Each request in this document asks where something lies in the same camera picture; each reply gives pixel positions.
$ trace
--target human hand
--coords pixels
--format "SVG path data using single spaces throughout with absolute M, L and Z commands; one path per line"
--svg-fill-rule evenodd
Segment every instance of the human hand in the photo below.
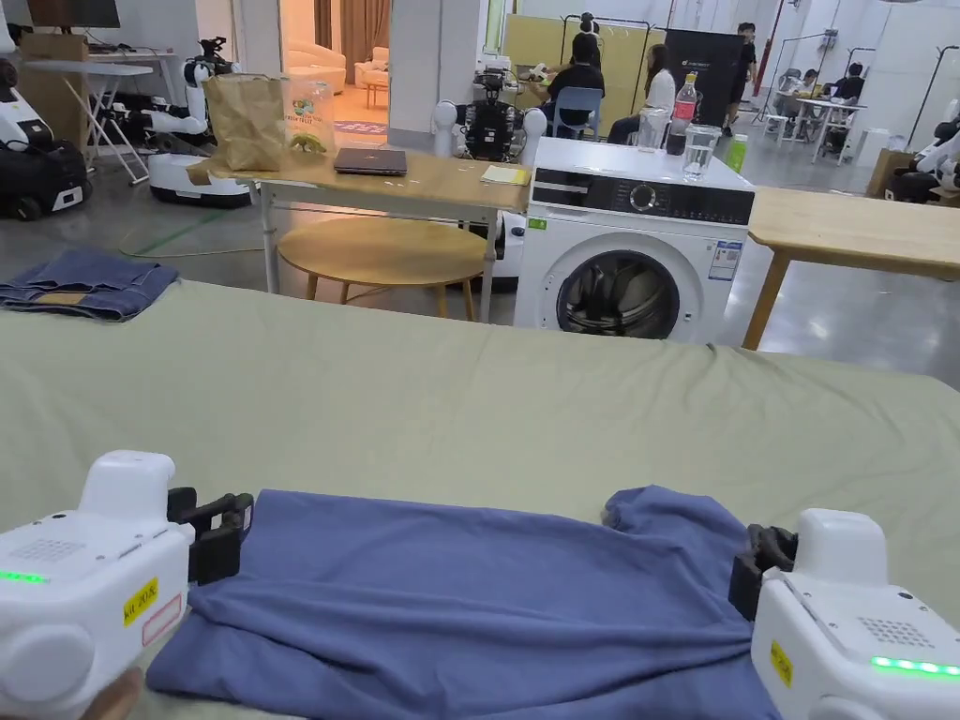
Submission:
M 81 720 L 126 720 L 142 689 L 143 671 L 138 667 L 131 668 L 97 695 Z

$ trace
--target yellow label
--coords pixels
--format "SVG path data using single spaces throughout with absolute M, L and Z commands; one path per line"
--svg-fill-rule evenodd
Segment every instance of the yellow label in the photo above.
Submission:
M 777 671 L 777 674 L 780 675 L 780 679 L 783 680 L 783 684 L 787 687 L 793 683 L 793 663 L 790 661 L 790 658 L 786 656 L 786 653 L 783 652 L 783 648 L 774 640 L 774 644 L 770 646 L 770 662 L 773 663 L 774 669 Z
M 123 624 L 124 627 L 130 627 L 136 618 L 142 615 L 147 608 L 156 602 L 156 597 L 160 592 L 160 583 L 156 578 L 147 583 L 143 588 L 123 605 Z

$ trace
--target paper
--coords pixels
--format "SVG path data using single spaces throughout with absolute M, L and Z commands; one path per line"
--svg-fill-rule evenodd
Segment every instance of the paper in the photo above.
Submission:
M 530 181 L 530 173 L 509 167 L 491 165 L 483 174 L 483 182 L 496 182 L 502 185 L 525 185 Z

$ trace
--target bed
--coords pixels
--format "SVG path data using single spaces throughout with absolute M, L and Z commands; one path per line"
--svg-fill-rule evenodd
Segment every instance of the bed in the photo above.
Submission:
M 75 507 L 121 447 L 170 455 L 202 499 L 275 488 L 598 521 L 613 492 L 659 484 L 744 522 L 867 513 L 893 581 L 960 623 L 960 396 L 931 378 L 186 281 L 130 323 L 2 313 L 0 337 L 0 529 Z M 148 693 L 134 717 L 247 714 Z

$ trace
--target beige sofa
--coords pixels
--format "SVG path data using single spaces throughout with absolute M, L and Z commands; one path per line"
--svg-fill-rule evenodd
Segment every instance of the beige sofa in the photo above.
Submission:
M 356 62 L 353 65 L 355 71 L 354 84 L 357 87 L 366 87 L 368 77 L 376 78 L 379 81 L 377 84 L 380 86 L 386 84 L 390 78 L 389 64 L 390 49 L 385 47 L 373 48 L 373 60 Z
M 323 81 L 337 94 L 347 83 L 347 57 L 312 42 L 287 43 L 284 66 L 291 78 Z

